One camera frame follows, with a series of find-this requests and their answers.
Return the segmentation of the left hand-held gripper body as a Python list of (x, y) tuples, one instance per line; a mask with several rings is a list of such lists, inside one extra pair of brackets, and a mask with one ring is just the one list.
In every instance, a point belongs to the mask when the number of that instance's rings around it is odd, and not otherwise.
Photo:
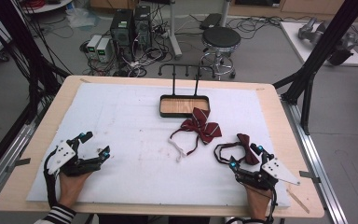
[(90, 159), (81, 159), (78, 156), (78, 147), (85, 140), (75, 138), (61, 141), (45, 160), (45, 173), (53, 175), (62, 172), (67, 176), (79, 176), (98, 171), (103, 163), (103, 153)]

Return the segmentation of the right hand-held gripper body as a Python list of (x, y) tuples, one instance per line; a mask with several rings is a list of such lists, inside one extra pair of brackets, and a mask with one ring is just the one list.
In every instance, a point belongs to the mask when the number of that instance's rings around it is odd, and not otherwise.
[(258, 171), (250, 172), (240, 168), (240, 173), (234, 174), (236, 180), (241, 184), (262, 190), (274, 189), (279, 181), (300, 185), (298, 178), (273, 154), (263, 152), (262, 159)]

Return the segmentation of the plain dark red bow tie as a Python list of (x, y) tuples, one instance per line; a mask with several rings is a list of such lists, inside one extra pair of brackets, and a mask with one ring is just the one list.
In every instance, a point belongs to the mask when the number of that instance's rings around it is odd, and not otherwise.
[(259, 163), (259, 159), (250, 148), (250, 136), (244, 133), (238, 133), (237, 137), (239, 139), (238, 142), (218, 144), (215, 147), (215, 149), (213, 150), (213, 154), (216, 160), (221, 164), (229, 164), (229, 159), (225, 159), (222, 157), (222, 150), (225, 148), (240, 146), (244, 149), (245, 155), (238, 159), (238, 162), (244, 161), (246, 164), (249, 165), (257, 165)]

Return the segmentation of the black rack with wooden tray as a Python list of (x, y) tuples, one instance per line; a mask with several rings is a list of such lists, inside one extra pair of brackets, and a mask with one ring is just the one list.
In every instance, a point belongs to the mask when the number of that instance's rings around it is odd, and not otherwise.
[(191, 64), (179, 63), (164, 63), (158, 68), (158, 75), (162, 75), (162, 69), (166, 66), (172, 68), (172, 93), (163, 94), (159, 98), (159, 114), (163, 118), (190, 118), (194, 108), (203, 110), (210, 110), (210, 100), (207, 96), (198, 95), (200, 72), (202, 70), (210, 70), (214, 75), (214, 70), (211, 66), (196, 65), (197, 73), (195, 75), (195, 89), (194, 93), (190, 95), (176, 94), (176, 68), (184, 67), (186, 76), (189, 76), (189, 68)]

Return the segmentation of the person's right hand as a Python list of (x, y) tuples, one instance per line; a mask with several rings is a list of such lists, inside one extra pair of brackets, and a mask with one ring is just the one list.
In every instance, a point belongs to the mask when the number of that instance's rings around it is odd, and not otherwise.
[(246, 185), (246, 194), (248, 201), (248, 213), (253, 219), (266, 219), (267, 209), (272, 199), (270, 190), (257, 189)]

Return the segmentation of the person's left hand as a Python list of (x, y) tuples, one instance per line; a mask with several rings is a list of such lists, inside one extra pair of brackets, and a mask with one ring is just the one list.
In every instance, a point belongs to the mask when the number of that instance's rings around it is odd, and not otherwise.
[(61, 195), (59, 204), (72, 208), (89, 176), (90, 173), (79, 176), (67, 176), (60, 173)]

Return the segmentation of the white foam mat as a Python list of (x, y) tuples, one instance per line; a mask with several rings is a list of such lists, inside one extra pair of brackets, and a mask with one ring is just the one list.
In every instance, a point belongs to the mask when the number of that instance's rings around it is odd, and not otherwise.
[[(163, 118), (160, 97), (171, 92), (208, 97), (209, 120), (219, 124), (221, 136), (205, 145), (196, 133), (180, 131), (182, 119)], [(273, 152), (266, 108), (275, 97), (268, 84), (202, 82), (194, 88), (83, 83), (48, 148), (85, 132), (93, 136), (80, 145), (80, 157), (91, 158), (110, 147), (110, 158), (87, 180), (82, 203), (241, 206), (245, 190), (213, 150), (227, 144), (223, 157), (243, 156), (235, 143), (245, 133)]]

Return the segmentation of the striped dark red bow tie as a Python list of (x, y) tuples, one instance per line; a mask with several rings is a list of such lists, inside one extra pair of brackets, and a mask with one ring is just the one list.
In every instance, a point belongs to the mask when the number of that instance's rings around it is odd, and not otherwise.
[[(194, 107), (189, 119), (186, 119), (180, 125), (180, 128), (174, 131), (168, 141), (172, 144), (179, 152), (177, 161), (180, 161), (182, 158), (185, 158), (191, 155), (199, 145), (201, 141), (204, 145), (210, 144), (216, 137), (222, 136), (222, 131), (217, 122), (209, 122), (208, 118), (210, 116), (210, 110), (204, 110), (201, 108)], [(197, 134), (195, 146), (193, 149), (185, 152), (185, 150), (179, 147), (174, 141), (173, 136), (179, 132), (194, 132)]]

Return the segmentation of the white power supply unit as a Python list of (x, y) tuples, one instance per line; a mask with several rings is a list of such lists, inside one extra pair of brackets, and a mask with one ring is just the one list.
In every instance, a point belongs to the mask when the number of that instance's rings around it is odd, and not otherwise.
[(91, 60), (98, 59), (97, 47), (101, 39), (102, 39), (101, 35), (94, 35), (86, 46), (88, 51), (88, 56)]
[(108, 63), (112, 57), (112, 47), (110, 39), (103, 37), (97, 47), (97, 54), (101, 63)]

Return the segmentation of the black round stool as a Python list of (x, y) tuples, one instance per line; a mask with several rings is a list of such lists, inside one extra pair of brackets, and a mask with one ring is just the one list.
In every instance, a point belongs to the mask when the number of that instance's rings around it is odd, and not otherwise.
[(223, 75), (236, 76), (231, 54), (240, 46), (241, 36), (227, 27), (213, 27), (205, 30), (201, 38), (205, 49), (200, 64), (210, 66), (212, 76), (221, 79)]

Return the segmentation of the clear plastic bag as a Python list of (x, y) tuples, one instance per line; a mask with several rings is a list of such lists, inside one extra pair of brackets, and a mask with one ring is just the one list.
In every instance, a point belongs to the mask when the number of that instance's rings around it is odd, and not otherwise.
[(85, 8), (70, 8), (66, 10), (66, 18), (71, 28), (94, 27), (99, 19)]

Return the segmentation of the black bulky device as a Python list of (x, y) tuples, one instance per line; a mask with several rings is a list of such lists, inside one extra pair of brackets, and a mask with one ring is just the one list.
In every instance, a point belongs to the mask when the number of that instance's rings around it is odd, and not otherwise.
[(334, 66), (338, 66), (346, 62), (352, 55), (353, 53), (350, 50), (335, 49), (327, 61)]

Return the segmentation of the black flat box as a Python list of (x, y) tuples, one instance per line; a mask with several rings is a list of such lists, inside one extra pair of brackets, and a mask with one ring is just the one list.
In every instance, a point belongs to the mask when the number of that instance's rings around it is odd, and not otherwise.
[(200, 29), (206, 30), (215, 26), (218, 26), (220, 24), (222, 15), (219, 13), (211, 13), (209, 14), (201, 23), (200, 23)]

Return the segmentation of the aluminium rail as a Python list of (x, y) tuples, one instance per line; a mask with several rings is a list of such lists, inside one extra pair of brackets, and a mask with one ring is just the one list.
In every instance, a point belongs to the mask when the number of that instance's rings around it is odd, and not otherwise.
[(323, 209), (327, 212), (333, 224), (349, 224), (344, 211), (339, 203), (334, 188), (324, 169), (323, 162), (317, 151), (316, 146), (309, 134), (306, 133), (300, 124), (301, 112), (297, 105), (290, 105), (282, 101), (283, 109), (293, 127), (294, 134), (298, 138), (300, 150), (302, 151), (305, 162), (310, 169), (312, 182), (314, 183), (319, 195), (322, 198)]
[(40, 104), (36, 109), (36, 114), (32, 117), (31, 106), (27, 105), (3, 137), (0, 142), (0, 186), (10, 175), (5, 171), (6, 167), (21, 159), (21, 154), (47, 111), (48, 105)]

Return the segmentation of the black metal frame stand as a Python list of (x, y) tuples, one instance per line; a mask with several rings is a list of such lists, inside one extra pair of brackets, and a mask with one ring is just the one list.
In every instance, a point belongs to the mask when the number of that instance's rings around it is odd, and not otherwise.
[(28, 81), (29, 103), (0, 142), (0, 160), (9, 143), (24, 124), (36, 117), (37, 107), (45, 98), (58, 93), (59, 77), (71, 76), (55, 62), (49, 61), (36, 45), (18, 0), (0, 0), (0, 43)]
[(303, 95), (300, 127), (306, 135), (310, 134), (310, 102), (314, 78), (324, 64), (324, 61), (333, 52), (338, 40), (344, 36), (344, 33), (350, 28), (357, 17), (358, 0), (345, 0), (303, 65), (291, 76), (285, 77), (273, 84), (275, 89), (290, 84), (289, 89), (282, 94), (282, 99), (289, 105), (296, 105), (299, 96)]

